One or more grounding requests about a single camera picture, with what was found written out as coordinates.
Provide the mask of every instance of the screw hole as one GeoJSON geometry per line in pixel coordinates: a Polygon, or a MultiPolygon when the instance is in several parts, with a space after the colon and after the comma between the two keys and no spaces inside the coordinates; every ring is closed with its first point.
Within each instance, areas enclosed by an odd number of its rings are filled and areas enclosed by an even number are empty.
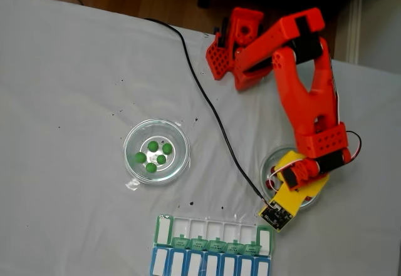
{"type": "Polygon", "coordinates": [[[247,26],[242,26],[240,31],[243,33],[243,35],[247,35],[249,33],[249,28],[247,26]]]}

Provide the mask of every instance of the white compartment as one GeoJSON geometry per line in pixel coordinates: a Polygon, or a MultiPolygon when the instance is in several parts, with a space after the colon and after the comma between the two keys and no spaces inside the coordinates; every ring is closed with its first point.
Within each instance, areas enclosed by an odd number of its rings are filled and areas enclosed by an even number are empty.
{"type": "Polygon", "coordinates": [[[198,276],[199,269],[201,268],[201,266],[200,266],[201,260],[202,260],[202,257],[200,254],[192,253],[190,255],[188,276],[198,276]]]}
{"type": "Polygon", "coordinates": [[[206,276],[216,276],[217,274],[217,256],[209,255],[207,257],[206,276]]]}
{"type": "Polygon", "coordinates": [[[268,276],[269,275],[269,263],[259,262],[258,276],[268,276]]]}
{"type": "Polygon", "coordinates": [[[171,266],[171,276],[181,276],[183,264],[184,254],[181,252],[174,252],[171,266]]]}
{"type": "Polygon", "coordinates": [[[256,227],[254,226],[241,226],[239,232],[239,242],[243,244],[250,244],[256,241],[256,227]]]}
{"type": "Polygon", "coordinates": [[[169,243],[170,223],[171,221],[168,218],[159,218],[159,233],[157,235],[157,243],[162,243],[164,245],[169,243]]]}
{"type": "Polygon", "coordinates": [[[187,218],[175,218],[173,224],[173,237],[180,237],[184,234],[185,238],[189,237],[189,222],[187,218]]]}
{"type": "Polygon", "coordinates": [[[224,224],[223,241],[232,243],[234,240],[239,242],[239,225],[237,224],[224,224]]]}
{"type": "Polygon", "coordinates": [[[270,254],[270,232],[260,230],[259,240],[260,240],[260,245],[262,246],[259,254],[268,256],[270,254]]]}
{"type": "Polygon", "coordinates": [[[203,239],[206,238],[206,221],[191,220],[189,238],[198,238],[198,236],[201,236],[203,239]]]}
{"type": "Polygon", "coordinates": [[[162,276],[163,275],[166,259],[167,259],[167,250],[166,249],[157,249],[155,265],[153,266],[153,273],[152,273],[154,276],[162,276]]]}
{"type": "Polygon", "coordinates": [[[251,276],[252,272],[252,260],[250,259],[242,259],[241,264],[241,276],[251,276]]]}
{"type": "Polygon", "coordinates": [[[207,222],[206,239],[207,240],[220,240],[223,238],[223,224],[218,222],[207,222]]]}
{"type": "Polygon", "coordinates": [[[235,259],[232,257],[226,257],[224,259],[224,273],[223,276],[234,276],[235,259]]]}

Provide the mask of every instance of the red robotic arm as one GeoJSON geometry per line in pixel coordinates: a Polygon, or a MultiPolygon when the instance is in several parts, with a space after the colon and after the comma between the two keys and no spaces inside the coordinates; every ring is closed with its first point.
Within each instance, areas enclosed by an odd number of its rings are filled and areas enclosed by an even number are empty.
{"type": "Polygon", "coordinates": [[[281,103],[294,128],[296,147],[304,160],[282,171],[290,190],[316,181],[351,160],[345,125],[338,120],[336,92],[327,43],[318,36],[325,24],[317,8],[281,18],[256,37],[263,17],[258,11],[236,8],[228,34],[206,53],[214,78],[232,71],[238,90],[247,89],[272,69],[281,103]],[[298,78],[296,64],[315,62],[308,92],[298,78]]]}

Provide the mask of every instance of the white tablecloth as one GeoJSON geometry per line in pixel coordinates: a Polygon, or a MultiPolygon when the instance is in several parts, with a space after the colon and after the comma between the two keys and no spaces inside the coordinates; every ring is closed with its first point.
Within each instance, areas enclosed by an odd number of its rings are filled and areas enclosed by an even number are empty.
{"type": "MultiPolygon", "coordinates": [[[[214,81],[209,71],[213,35],[181,31],[240,163],[260,187],[263,158],[293,142],[274,77],[238,93],[231,75],[214,81]]],[[[333,70],[341,120],[363,148],[332,173],[318,203],[276,235],[272,275],[395,275],[401,77],[336,61],[333,70]]],[[[298,71],[310,82],[312,64],[298,71]]],[[[0,275],[148,275],[156,215],[262,223],[261,206],[175,33],[67,3],[0,0],[0,275]],[[123,141],[155,117],[189,137],[190,171],[168,186],[129,190],[123,141]]]]}

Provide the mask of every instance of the robotic arm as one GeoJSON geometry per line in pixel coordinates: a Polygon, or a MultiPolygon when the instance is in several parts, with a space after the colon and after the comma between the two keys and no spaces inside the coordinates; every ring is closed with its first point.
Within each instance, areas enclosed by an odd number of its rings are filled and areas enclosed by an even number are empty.
{"type": "Polygon", "coordinates": [[[260,213],[280,231],[305,197],[323,188],[328,172],[351,162],[357,153],[351,156],[345,125],[339,121],[330,54],[326,41],[318,36],[325,27],[319,9],[285,16],[258,37],[262,18],[261,12],[235,8],[222,33],[216,33],[206,58],[216,80],[227,71],[233,73],[237,90],[248,89],[274,70],[299,152],[288,155],[292,161],[275,171],[283,185],[260,213]],[[315,62],[315,73],[308,92],[296,65],[309,60],[315,62]]]}

